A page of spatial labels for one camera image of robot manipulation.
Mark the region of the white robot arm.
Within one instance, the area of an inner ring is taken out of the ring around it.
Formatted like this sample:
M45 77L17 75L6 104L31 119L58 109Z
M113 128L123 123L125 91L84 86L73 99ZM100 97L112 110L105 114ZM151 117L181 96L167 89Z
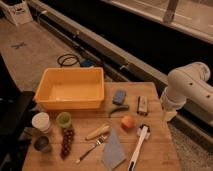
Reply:
M171 121L187 100L213 114L213 86L207 83L210 76L211 71L203 62L193 62L171 70L167 76L168 85L160 97L164 120Z

